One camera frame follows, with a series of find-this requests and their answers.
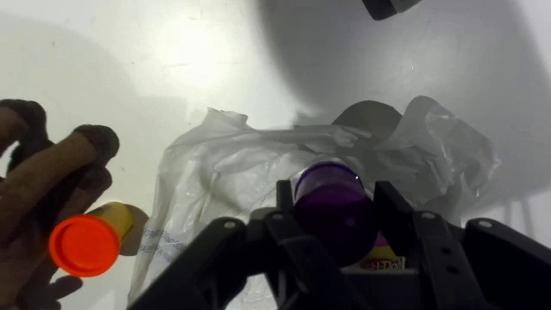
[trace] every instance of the plastic bag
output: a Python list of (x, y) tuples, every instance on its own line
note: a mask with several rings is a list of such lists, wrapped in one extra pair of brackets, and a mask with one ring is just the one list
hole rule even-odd
[[(276, 182), (321, 160), (341, 160), (364, 182), (391, 180), (417, 208), (453, 217), (489, 184), (500, 160), (491, 143), (431, 98), (415, 98), (393, 134), (350, 125), (257, 131), (247, 115), (209, 110), (164, 153), (154, 215), (138, 253), (130, 301), (217, 217), (248, 220), (276, 205)], [(262, 277), (231, 308), (276, 308)]]

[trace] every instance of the black object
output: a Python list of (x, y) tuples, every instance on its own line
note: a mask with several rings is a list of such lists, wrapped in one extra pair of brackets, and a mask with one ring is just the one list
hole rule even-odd
[(248, 225), (207, 225), (131, 310), (223, 310), (254, 273), (266, 273), (281, 310), (551, 308), (551, 251), (496, 220), (460, 229), (378, 182), (378, 225), (407, 270), (353, 272), (303, 232), (288, 189), (279, 182), (281, 205), (254, 211)]
[(402, 113), (395, 106), (367, 100), (350, 105), (333, 124), (372, 132), (374, 141), (384, 141), (400, 120)]
[(364, 0), (364, 5), (367, 7), (369, 13), (376, 20), (388, 19), (391, 15), (396, 15), (400, 12), (408, 10), (421, 0)]

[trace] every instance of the purple bottle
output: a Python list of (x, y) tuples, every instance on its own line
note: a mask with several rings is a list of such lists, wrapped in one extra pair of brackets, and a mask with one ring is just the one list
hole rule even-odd
[(300, 175), (295, 215), (341, 267), (362, 260), (378, 237), (374, 201), (360, 175), (338, 162), (316, 163)]

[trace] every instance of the screw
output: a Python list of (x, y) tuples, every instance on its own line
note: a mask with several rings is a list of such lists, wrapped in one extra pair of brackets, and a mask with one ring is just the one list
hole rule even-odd
[(228, 222), (224, 222), (224, 227), (226, 227), (226, 229), (235, 229), (235, 227), (236, 227), (236, 222), (228, 220)]
[(436, 218), (436, 215), (433, 211), (424, 211), (421, 213), (422, 218)]
[(488, 227), (488, 229), (489, 229), (489, 227), (495, 227), (495, 224), (491, 224), (489, 220), (479, 220), (479, 225), (481, 225), (481, 227)]
[(283, 213), (274, 213), (272, 220), (283, 220)]

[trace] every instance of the finger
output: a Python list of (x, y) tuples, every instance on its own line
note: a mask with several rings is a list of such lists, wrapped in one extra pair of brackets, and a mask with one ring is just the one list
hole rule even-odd
[(111, 172), (102, 168), (90, 170), (78, 189), (71, 194), (71, 198), (64, 203), (57, 222), (69, 218), (78, 213), (85, 213), (112, 184)]
[(26, 131), (28, 125), (16, 112), (0, 110), (0, 155)]
[[(102, 125), (81, 125), (76, 129), (78, 132), (83, 132), (88, 139), (93, 141), (95, 148), (99, 149), (99, 156), (93, 163), (85, 165), (68, 177), (64, 177), (35, 208), (35, 218), (40, 222), (42, 230), (45, 236), (54, 229), (56, 222), (61, 218), (61, 211), (64, 210), (64, 205), (73, 193), (85, 186), (85, 189), (93, 189), (90, 186), (97, 184), (99, 172), (105, 170), (105, 163), (118, 153), (119, 149), (119, 139), (116, 132), (109, 127)], [(97, 199), (102, 193), (88, 193), (81, 198), (87, 198), (87, 201)]]
[(90, 163), (105, 165), (119, 149), (114, 131), (100, 125), (78, 127), (62, 143), (23, 162), (0, 184), (0, 241), (64, 177)]
[(26, 125), (25, 134), (18, 136), (19, 146), (12, 153), (9, 170), (52, 144), (47, 134), (47, 112), (40, 103), (26, 100), (2, 100), (0, 110), (16, 113)]
[(52, 260), (52, 256), (47, 255), (38, 270), (40, 270), (40, 275), (45, 279), (45, 282), (50, 282), (57, 268), (59, 267)]
[(71, 275), (61, 277), (52, 284), (56, 299), (66, 298), (81, 287), (83, 287), (83, 280), (80, 277), (71, 277)]

